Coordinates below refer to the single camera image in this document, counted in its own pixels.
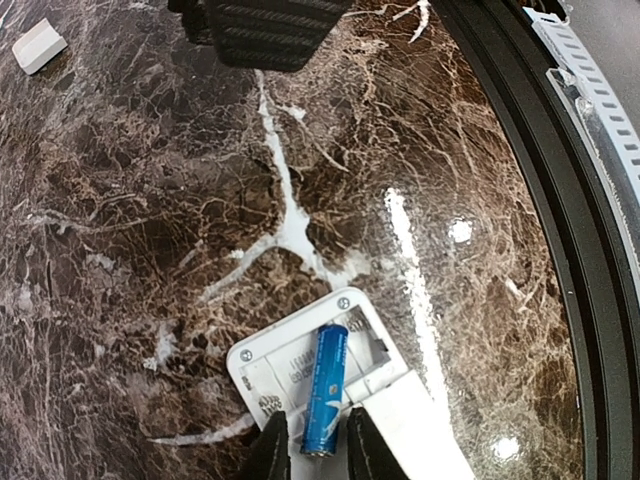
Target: blue battery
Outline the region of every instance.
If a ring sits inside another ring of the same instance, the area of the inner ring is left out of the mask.
[[[305,455],[328,457],[336,453],[348,335],[349,330],[341,325],[325,325],[318,330],[311,399],[302,437],[301,452]]]

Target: brown marble countertop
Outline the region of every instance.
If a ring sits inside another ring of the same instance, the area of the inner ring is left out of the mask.
[[[581,478],[536,211],[408,5],[357,5],[285,75],[220,65],[162,0],[0,0],[1,478],[231,478],[255,431],[226,351],[346,285],[478,479]],[[10,48],[45,16],[69,48],[27,77]]]

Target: white plastic piece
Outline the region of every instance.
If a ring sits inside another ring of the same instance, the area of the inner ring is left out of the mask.
[[[329,294],[239,342],[227,357],[231,378],[260,428],[276,410],[286,413],[291,478],[348,479],[346,435],[339,437],[334,457],[319,461],[299,453],[316,331],[328,323],[349,329],[342,423],[353,406],[364,406],[410,480],[472,480],[451,426],[442,424],[420,378],[409,370],[373,305],[356,288]]]
[[[411,480],[474,480],[448,419],[415,371],[362,402]]]
[[[13,54],[27,75],[33,75],[65,48],[67,42],[45,18],[15,43]]]
[[[533,20],[533,29],[560,68],[575,76],[580,94],[592,102],[640,205],[640,139],[613,88],[567,23],[563,23],[556,14],[540,13],[532,8],[524,10]]]
[[[640,139],[638,134],[613,88],[569,23],[562,22],[555,14],[536,12],[532,8],[524,10],[533,21],[534,31],[558,62],[559,69],[549,70],[547,78],[565,104],[593,160],[618,224],[636,292],[640,298],[640,243],[638,243],[640,238],[640,221],[638,220],[640,218],[638,214],[640,212]],[[563,86],[555,81],[555,73],[559,73],[562,77],[561,84],[571,85],[577,89],[580,98],[574,101],[573,105],[568,105],[568,99],[562,92]],[[585,119],[593,117],[593,114],[601,122],[604,133],[597,132],[594,135],[594,132],[589,131]],[[600,155],[601,140],[598,140],[598,137],[601,136],[609,138],[615,155]],[[626,175],[631,191],[624,182],[625,179],[621,178],[623,175]],[[632,205],[623,208],[618,201],[620,196],[631,197],[628,200]]]

